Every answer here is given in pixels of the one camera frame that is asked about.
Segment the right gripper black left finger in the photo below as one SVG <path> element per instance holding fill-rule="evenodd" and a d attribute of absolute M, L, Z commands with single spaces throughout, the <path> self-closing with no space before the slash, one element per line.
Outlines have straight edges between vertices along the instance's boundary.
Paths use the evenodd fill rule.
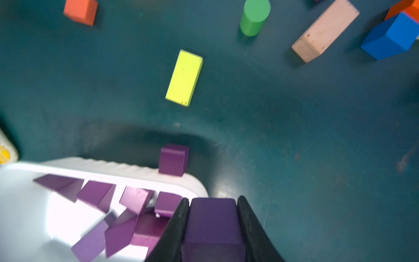
<path fill-rule="evenodd" d="M 189 200 L 183 198 L 162 237 L 145 262 L 181 262 L 182 243 L 188 222 Z"/>

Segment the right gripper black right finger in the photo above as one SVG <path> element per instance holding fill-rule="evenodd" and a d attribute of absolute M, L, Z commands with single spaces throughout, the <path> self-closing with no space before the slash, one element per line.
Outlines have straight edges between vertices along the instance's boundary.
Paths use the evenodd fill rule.
<path fill-rule="evenodd" d="M 249 202 L 244 196 L 237 200 L 240 228 L 247 262 L 285 262 L 268 238 Z"/>

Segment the purple brick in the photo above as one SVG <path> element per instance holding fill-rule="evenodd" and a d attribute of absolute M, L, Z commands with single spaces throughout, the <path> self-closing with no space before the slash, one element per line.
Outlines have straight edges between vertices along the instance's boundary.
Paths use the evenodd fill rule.
<path fill-rule="evenodd" d="M 71 248 L 78 261 L 92 262 L 105 250 L 105 231 L 115 220 L 115 214 L 109 213 Z"/>
<path fill-rule="evenodd" d="M 73 203 L 76 203 L 77 194 L 82 189 L 84 179 L 47 174 L 33 179 L 33 182 L 61 195 Z"/>
<path fill-rule="evenodd" d="M 77 200 L 107 214 L 116 185 L 98 181 L 88 181 L 76 195 Z"/>
<path fill-rule="evenodd" d="M 154 213 L 141 214 L 137 218 L 131 245 L 147 247 L 147 258 L 162 237 L 169 220 L 167 217 L 156 217 Z"/>

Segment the purple arch block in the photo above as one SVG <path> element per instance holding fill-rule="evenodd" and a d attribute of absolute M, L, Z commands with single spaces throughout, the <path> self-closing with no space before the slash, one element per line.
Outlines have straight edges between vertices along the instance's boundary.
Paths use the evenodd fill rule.
<path fill-rule="evenodd" d="M 155 206 L 155 214 L 171 218 L 179 206 L 182 198 L 182 196 L 177 194 L 159 192 Z"/>

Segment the small purple cube back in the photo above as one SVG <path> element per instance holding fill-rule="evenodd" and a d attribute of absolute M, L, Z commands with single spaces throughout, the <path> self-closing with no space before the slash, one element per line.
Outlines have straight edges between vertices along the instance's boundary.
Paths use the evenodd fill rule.
<path fill-rule="evenodd" d="M 182 244 L 183 262 L 244 262 L 246 249 L 236 201 L 194 198 Z"/>

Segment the small purple cube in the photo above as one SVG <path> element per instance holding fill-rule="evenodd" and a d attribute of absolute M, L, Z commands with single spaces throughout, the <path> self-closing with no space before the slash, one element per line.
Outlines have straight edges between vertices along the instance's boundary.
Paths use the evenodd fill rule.
<path fill-rule="evenodd" d="M 126 207 L 129 211 L 139 215 L 151 201 L 154 193 L 155 192 L 153 190 L 127 186 L 119 203 Z"/>
<path fill-rule="evenodd" d="M 244 262 L 246 249 L 236 201 L 194 198 L 182 244 L 183 262 Z"/>

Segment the dark purple block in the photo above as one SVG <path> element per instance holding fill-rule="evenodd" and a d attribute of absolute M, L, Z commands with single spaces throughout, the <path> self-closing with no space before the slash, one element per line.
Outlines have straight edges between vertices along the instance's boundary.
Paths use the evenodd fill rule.
<path fill-rule="evenodd" d="M 105 255 L 107 258 L 110 258 L 130 245 L 138 216 L 138 214 L 129 209 L 125 209 L 125 211 L 105 231 Z"/>

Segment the white plastic storage bin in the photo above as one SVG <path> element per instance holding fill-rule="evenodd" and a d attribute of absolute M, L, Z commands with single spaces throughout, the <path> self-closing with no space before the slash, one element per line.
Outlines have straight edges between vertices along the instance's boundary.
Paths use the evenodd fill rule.
<path fill-rule="evenodd" d="M 157 169 L 137 165 L 80 157 L 7 164 L 1 167 L 1 261 L 74 262 L 72 246 L 104 219 L 103 212 L 73 203 L 35 182 L 47 174 L 115 184 L 110 205 L 115 215 L 124 211 L 120 198 L 127 186 L 187 199 L 208 195 L 190 174 L 162 175 Z"/>

